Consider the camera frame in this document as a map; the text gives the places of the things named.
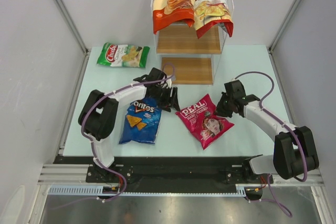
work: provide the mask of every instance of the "blue chip bag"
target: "blue chip bag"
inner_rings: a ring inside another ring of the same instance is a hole
[[[144,98],[132,102],[127,109],[119,144],[125,144],[130,141],[155,144],[161,111],[153,98]]]

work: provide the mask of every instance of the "light blue table surface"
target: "light blue table surface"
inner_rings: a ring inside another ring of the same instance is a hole
[[[160,68],[161,65],[160,56],[156,55],[154,50],[149,53],[146,69],[111,68],[97,65],[96,62],[101,49],[102,47],[92,48],[66,139],[64,156],[92,156],[90,143],[81,135],[80,125],[77,122],[80,111],[92,90],[98,89],[102,92],[110,92],[129,84],[133,78],[149,73],[152,67]],[[212,101],[216,105],[221,98],[221,92],[224,91],[225,82],[230,81],[242,72],[252,70],[265,72],[274,79],[274,92],[264,101],[264,105],[282,119],[289,121],[268,52],[264,45],[225,46],[213,85],[178,85],[178,100],[181,109],[196,103],[207,93],[210,94]],[[245,87],[246,94],[255,94],[260,98],[271,87],[270,81],[266,77],[257,74],[243,76],[240,80]],[[116,136],[121,135],[126,109],[127,107],[125,106],[118,110],[114,127]],[[155,145],[136,142],[119,145],[120,137],[117,137],[113,139],[113,149],[111,151],[114,156],[142,157],[223,157],[273,153],[273,141],[254,123],[237,114],[234,114],[229,121],[234,123],[235,126],[224,133],[206,150],[203,150],[200,143],[189,133],[174,112],[163,111]]]

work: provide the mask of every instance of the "red chip bag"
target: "red chip bag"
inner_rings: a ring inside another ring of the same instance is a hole
[[[176,112],[192,135],[200,141],[203,149],[234,126],[228,120],[214,115],[215,109],[216,106],[207,94],[196,104]]]
[[[186,107],[175,114],[181,118],[188,130],[193,132],[196,127],[197,117],[205,113],[213,114],[215,110],[216,106],[212,103],[209,94],[206,94],[196,104]]]
[[[219,24],[230,37],[232,36],[233,22],[227,0],[196,0],[194,3],[194,20],[198,39],[216,24]]]
[[[197,118],[196,128],[192,134],[200,141],[202,148],[205,150],[232,126],[234,126],[234,124],[225,118],[220,118],[216,115],[206,116],[206,114],[204,114]]]

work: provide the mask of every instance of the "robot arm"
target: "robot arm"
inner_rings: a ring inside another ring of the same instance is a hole
[[[296,127],[282,120],[275,120],[260,107],[260,99],[255,95],[246,95],[243,84],[234,80],[224,84],[226,93],[216,107],[216,114],[223,117],[232,117],[237,113],[254,122],[275,143],[274,154],[256,156],[244,162],[250,175],[254,174],[279,174],[284,179],[289,179],[303,173],[303,160],[298,149],[294,149],[294,139],[291,133],[284,128],[286,124],[298,137],[302,146],[307,170],[314,170],[319,166],[311,130],[307,127]]]
[[[84,132],[93,136],[93,144],[100,163],[105,167],[110,167],[114,162],[112,153],[112,141],[114,140],[115,131],[113,131],[114,123],[117,116],[118,107],[123,107],[135,100],[141,100],[144,97],[153,97],[157,101],[157,105],[166,111],[171,108],[180,110],[177,100],[177,87],[171,87],[171,79],[165,82],[157,82],[146,84],[145,82],[162,80],[166,78],[166,74],[156,68],[153,68],[149,74],[135,78],[133,84],[144,82],[144,85],[133,86],[115,93],[104,99],[90,114],[84,125]],[[93,105],[101,99],[105,94],[93,90],[78,119],[78,123],[82,125],[83,120]]]

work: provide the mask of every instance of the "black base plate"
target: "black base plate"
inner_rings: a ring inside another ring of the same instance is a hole
[[[241,165],[248,157],[116,157],[112,170],[127,180],[134,193],[235,193],[236,184],[261,184],[260,176],[246,177]],[[90,165],[87,183],[118,183],[119,178]]]

